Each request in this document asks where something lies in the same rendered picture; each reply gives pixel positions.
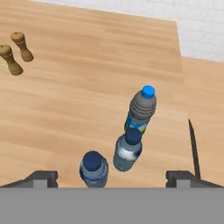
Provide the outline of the wooden pepper mill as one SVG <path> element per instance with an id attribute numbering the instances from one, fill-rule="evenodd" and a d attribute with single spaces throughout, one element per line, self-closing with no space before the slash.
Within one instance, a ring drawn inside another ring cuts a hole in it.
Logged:
<path id="1" fill-rule="evenodd" d="M 0 44 L 0 56 L 6 61 L 12 75 L 18 76 L 23 73 L 23 68 L 15 61 L 9 45 Z"/>
<path id="2" fill-rule="evenodd" d="M 19 48 L 22 59 L 25 62 L 33 61 L 34 57 L 26 45 L 25 35 L 21 31 L 14 31 L 10 38 Z"/>

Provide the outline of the blue-banded bottle with navy cap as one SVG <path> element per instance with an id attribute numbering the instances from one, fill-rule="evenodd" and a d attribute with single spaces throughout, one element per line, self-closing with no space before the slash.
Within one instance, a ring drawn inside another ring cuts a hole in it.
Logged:
<path id="1" fill-rule="evenodd" d="M 108 180 L 109 164 L 99 152 L 87 152 L 80 162 L 80 177 L 88 188 L 103 188 Z"/>

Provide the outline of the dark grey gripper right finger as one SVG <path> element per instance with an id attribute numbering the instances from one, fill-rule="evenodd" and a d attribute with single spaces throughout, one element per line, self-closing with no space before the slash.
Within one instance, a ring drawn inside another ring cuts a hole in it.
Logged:
<path id="1" fill-rule="evenodd" d="M 220 187 L 220 185 L 203 180 L 199 172 L 192 174 L 189 171 L 167 171 L 165 176 L 167 188 Z"/>

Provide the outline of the clear bottle with navy cap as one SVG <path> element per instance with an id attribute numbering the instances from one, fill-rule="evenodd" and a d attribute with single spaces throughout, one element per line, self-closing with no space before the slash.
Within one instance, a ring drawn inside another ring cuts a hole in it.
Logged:
<path id="1" fill-rule="evenodd" d="M 121 135 L 115 144 L 113 163 L 120 172 L 126 172 L 132 168 L 143 150 L 142 133 L 139 129 L 130 128 Z"/>

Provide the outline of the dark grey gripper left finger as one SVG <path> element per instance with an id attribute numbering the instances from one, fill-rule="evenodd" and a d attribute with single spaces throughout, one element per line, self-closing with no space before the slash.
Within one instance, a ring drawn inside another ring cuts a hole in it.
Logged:
<path id="1" fill-rule="evenodd" d="M 4 185 L 4 187 L 16 188 L 57 188 L 57 171 L 34 171 L 27 178 Z"/>

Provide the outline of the grey bottle with light-blue cap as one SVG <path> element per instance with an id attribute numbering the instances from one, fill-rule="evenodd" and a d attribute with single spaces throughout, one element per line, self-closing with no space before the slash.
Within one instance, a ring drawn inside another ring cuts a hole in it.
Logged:
<path id="1" fill-rule="evenodd" d="M 157 97 L 153 86 L 146 85 L 139 90 L 129 104 L 129 113 L 124 130 L 139 129 L 143 134 L 156 111 Z"/>

